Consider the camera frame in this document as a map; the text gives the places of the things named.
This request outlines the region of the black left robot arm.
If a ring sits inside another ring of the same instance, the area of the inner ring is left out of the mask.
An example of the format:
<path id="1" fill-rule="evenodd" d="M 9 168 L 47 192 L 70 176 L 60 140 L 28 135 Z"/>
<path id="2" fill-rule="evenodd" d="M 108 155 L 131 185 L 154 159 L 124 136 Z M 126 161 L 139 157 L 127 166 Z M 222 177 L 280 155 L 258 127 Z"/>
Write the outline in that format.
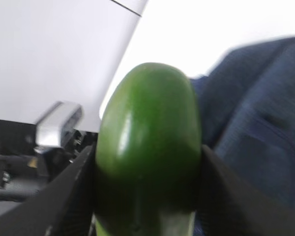
<path id="1" fill-rule="evenodd" d="M 23 202 L 37 194 L 97 141 L 97 133 L 74 130 L 64 147 L 36 151 L 37 124 L 0 120 L 0 201 Z"/>

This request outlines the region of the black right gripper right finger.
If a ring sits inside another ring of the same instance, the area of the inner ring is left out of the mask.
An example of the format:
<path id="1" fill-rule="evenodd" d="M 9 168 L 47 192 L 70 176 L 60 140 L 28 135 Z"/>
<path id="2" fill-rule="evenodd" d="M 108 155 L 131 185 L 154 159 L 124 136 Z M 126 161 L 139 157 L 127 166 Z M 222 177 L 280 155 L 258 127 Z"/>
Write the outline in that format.
<path id="1" fill-rule="evenodd" d="M 265 196 L 202 146 L 197 212 L 207 236 L 295 236 L 295 211 Z"/>

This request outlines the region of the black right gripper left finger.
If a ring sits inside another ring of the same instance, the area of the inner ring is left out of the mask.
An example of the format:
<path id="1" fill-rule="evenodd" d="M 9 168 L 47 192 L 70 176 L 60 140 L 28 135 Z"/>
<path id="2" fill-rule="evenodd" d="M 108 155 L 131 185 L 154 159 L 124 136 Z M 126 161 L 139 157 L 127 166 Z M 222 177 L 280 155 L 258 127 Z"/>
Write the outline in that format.
<path id="1" fill-rule="evenodd" d="M 0 216 L 0 236 L 87 236 L 93 214 L 94 147 L 46 188 Z"/>

